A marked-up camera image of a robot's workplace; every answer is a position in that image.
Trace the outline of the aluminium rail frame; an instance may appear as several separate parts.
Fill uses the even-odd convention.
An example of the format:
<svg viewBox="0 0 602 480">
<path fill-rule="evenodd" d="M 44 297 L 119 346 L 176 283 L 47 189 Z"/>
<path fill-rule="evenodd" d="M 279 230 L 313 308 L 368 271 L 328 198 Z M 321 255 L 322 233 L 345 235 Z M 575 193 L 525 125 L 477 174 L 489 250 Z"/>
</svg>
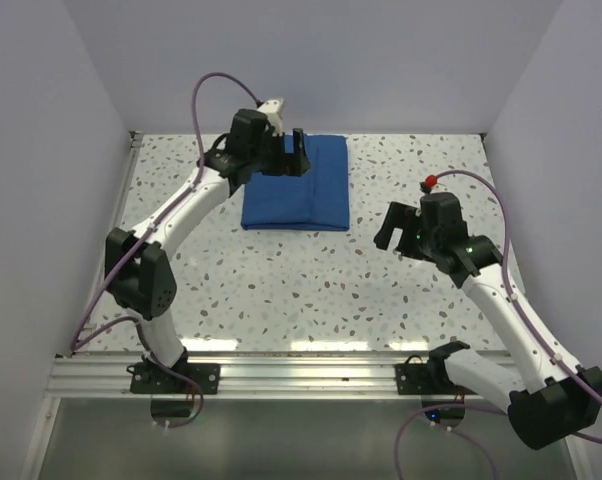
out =
<svg viewBox="0 0 602 480">
<path fill-rule="evenodd" d="M 486 317 L 435 267 L 400 261 L 372 239 L 391 201 L 416 204 L 422 177 L 489 175 L 477 135 L 347 138 L 350 228 L 256 232 L 240 197 L 208 216 L 173 268 L 176 328 L 221 379 L 201 416 L 155 425 L 129 390 L 141 353 L 121 324 L 55 363 L 43 479 L 580 479 L 573 446 L 524 446 L 504 418 L 469 411 L 457 434 L 411 421 L 393 367 L 451 340 L 511 359 Z"/>
</svg>

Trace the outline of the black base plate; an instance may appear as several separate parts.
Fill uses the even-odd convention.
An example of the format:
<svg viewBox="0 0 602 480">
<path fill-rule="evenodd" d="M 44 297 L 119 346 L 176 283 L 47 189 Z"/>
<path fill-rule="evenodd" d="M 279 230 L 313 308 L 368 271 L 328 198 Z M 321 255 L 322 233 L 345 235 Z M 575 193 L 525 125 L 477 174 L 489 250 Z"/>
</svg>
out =
<svg viewBox="0 0 602 480">
<path fill-rule="evenodd" d="M 395 385 L 399 395 L 456 395 L 473 394 L 468 387 L 453 383 L 441 358 L 423 361 L 411 355 L 394 365 Z"/>
<path fill-rule="evenodd" d="M 170 372 L 147 360 L 126 367 L 131 375 L 130 392 L 140 395 L 170 395 L 194 393 L 215 395 L 221 378 L 221 366 L 216 363 L 180 361 Z"/>
</svg>

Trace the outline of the blue surgical cloth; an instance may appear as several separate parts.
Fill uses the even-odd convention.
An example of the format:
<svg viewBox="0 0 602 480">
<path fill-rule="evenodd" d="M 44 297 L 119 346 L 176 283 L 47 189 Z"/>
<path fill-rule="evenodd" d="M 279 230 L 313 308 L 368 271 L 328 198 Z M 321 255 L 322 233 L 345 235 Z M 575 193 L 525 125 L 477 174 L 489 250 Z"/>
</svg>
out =
<svg viewBox="0 0 602 480">
<path fill-rule="evenodd" d="M 341 135 L 307 135 L 311 168 L 300 177 L 256 173 L 244 187 L 245 230 L 347 231 L 349 156 Z"/>
</svg>

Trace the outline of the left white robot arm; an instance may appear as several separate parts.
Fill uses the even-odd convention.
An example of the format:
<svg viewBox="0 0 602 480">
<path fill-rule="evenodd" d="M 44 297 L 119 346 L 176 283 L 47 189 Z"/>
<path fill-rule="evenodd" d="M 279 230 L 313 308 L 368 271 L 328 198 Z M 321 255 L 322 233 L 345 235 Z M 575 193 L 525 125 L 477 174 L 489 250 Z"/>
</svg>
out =
<svg viewBox="0 0 602 480">
<path fill-rule="evenodd" d="M 180 362 L 186 348 L 171 313 L 177 295 L 172 257 L 194 228 L 255 174 L 300 177 L 310 168 L 302 130 L 293 130 L 292 148 L 285 148 L 282 109 L 282 100 L 271 99 L 239 110 L 229 132 L 215 140 L 159 209 L 132 229 L 115 228 L 106 238 L 107 291 L 138 321 L 157 364 L 153 379 L 166 392 L 182 390 L 189 379 L 188 367 Z"/>
</svg>

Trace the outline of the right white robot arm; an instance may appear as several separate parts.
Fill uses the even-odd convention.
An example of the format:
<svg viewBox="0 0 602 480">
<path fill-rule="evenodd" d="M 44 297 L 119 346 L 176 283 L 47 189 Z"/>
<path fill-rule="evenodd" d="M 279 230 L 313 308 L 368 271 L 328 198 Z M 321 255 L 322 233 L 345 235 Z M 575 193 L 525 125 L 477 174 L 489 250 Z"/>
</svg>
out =
<svg viewBox="0 0 602 480">
<path fill-rule="evenodd" d="M 450 277 L 492 325 L 515 368 L 508 370 L 456 340 L 428 353 L 423 363 L 396 365 L 401 394 L 482 396 L 507 415 L 519 439 L 539 450 L 592 426 L 602 398 L 602 370 L 585 368 L 543 324 L 527 299 L 506 287 L 503 257 L 486 236 L 469 233 L 459 199 L 426 194 L 417 207 L 393 202 L 374 237 L 381 250 L 401 233 L 398 253 L 434 264 Z"/>
</svg>

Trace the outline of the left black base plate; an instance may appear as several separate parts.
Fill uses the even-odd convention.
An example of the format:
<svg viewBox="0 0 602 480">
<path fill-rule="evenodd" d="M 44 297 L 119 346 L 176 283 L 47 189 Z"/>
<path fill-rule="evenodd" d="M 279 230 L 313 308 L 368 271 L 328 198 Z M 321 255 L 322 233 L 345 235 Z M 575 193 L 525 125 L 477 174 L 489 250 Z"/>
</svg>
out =
<svg viewBox="0 0 602 480">
<path fill-rule="evenodd" d="M 216 363 L 180 361 L 170 372 L 147 360 L 126 367 L 131 375 L 130 392 L 140 395 L 170 395 L 194 393 L 215 395 L 221 378 L 221 366 Z"/>
</svg>

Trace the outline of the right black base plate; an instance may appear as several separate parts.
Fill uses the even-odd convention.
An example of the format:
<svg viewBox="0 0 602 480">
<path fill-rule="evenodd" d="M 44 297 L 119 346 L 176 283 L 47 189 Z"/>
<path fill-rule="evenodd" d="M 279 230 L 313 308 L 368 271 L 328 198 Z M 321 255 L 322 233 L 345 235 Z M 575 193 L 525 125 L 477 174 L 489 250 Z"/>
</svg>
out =
<svg viewBox="0 0 602 480">
<path fill-rule="evenodd" d="M 395 385 L 399 395 L 456 395 L 473 394 L 468 387 L 453 383 L 441 358 L 423 361 L 411 355 L 394 365 Z"/>
</svg>

